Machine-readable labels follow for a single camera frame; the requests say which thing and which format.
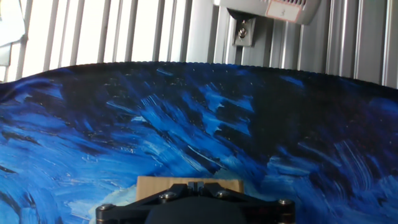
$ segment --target blue painted fabric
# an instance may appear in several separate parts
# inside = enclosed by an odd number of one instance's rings
[[[297,223],[398,222],[398,91],[199,63],[61,68],[0,85],[0,223],[93,223],[138,175],[242,179]]]

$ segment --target metal bracket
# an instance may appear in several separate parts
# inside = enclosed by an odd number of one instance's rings
[[[253,42],[254,25],[256,18],[236,23],[234,45],[251,47]]]

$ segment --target white wall panel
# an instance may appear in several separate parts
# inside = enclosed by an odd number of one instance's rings
[[[236,21],[207,0],[21,6],[29,33],[12,45],[8,81],[75,63],[161,60],[290,68],[398,87],[396,0],[324,0],[307,26],[257,18],[251,47],[233,45]]]

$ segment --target light gray surface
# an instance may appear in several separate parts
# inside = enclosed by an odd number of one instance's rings
[[[21,38],[21,47],[19,48],[18,66],[17,66],[17,72],[16,72],[17,80],[22,78],[22,72],[24,71],[26,45],[27,45],[27,40],[28,40],[28,36],[29,36],[30,16],[32,15],[32,5],[33,5],[33,0],[26,1],[26,9],[25,9],[25,15],[24,15],[26,33]]]
[[[226,41],[228,36],[229,13],[225,7],[220,7],[217,21],[217,34],[214,52],[214,63],[225,63]]]
[[[243,47],[242,65],[269,65],[274,21],[265,17],[257,18],[256,20],[254,30],[264,29],[264,31],[254,33],[253,45],[251,47]]]
[[[280,66],[284,69],[297,69],[299,59],[300,25],[284,22],[282,44],[280,46]]]
[[[331,0],[326,73],[353,77],[358,0]]]
[[[101,34],[99,37],[99,49],[98,49],[98,57],[97,57],[98,63],[104,62],[106,34],[108,33],[108,22],[109,22],[110,10],[111,10],[111,0],[105,0],[104,13],[102,16],[102,23],[101,23]]]
[[[359,0],[354,78],[381,83],[386,0]]]
[[[127,32],[127,45],[126,45],[126,54],[124,57],[125,62],[131,61],[132,57],[132,45],[134,43],[134,31],[136,28],[136,19],[137,19],[137,10],[138,10],[138,0],[131,0],[131,8],[130,8],[130,18],[129,18],[129,30]]]
[[[62,55],[63,55],[63,48],[65,46],[65,34],[67,33],[67,21],[68,21],[68,15],[69,15],[69,7],[70,7],[70,0],[67,1],[67,8],[65,10],[65,19],[63,23],[63,29],[62,29],[62,39],[61,39],[61,47],[60,47],[60,58],[58,60],[58,68],[62,66]]]
[[[188,37],[187,62],[207,62],[214,6],[211,1],[193,0]]]
[[[301,26],[297,70],[325,72],[329,6],[330,0],[323,0],[313,22]]]
[[[0,47],[0,66],[8,67],[10,65],[11,44]]]
[[[388,0],[382,84],[398,87],[398,1]]]
[[[227,7],[258,16],[265,16],[271,0],[212,0],[217,6]],[[323,0],[294,1],[291,5],[300,6],[300,13],[297,16],[297,23],[308,24]]]
[[[84,8],[85,8],[85,0],[79,0],[79,3],[77,5],[75,32],[73,33],[72,55],[70,57],[70,65],[76,65],[77,61],[77,52],[79,51],[81,22],[83,20]]]
[[[43,66],[43,70],[45,71],[50,69],[51,51],[54,42],[55,22],[57,20],[58,3],[59,0],[52,1],[49,34],[47,36],[47,46],[45,48],[45,57],[44,57],[44,66]]]
[[[163,26],[163,16],[164,16],[164,4],[165,0],[159,0],[159,4],[157,6],[154,52],[152,54],[152,61],[155,62],[159,60],[160,39],[162,37],[162,26]]]

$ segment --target wooden block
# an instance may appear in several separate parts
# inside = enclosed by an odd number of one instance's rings
[[[163,190],[169,189],[173,184],[187,184],[188,182],[219,183],[222,187],[243,193],[242,180],[176,178],[176,177],[144,177],[137,180],[136,200],[149,197]]]

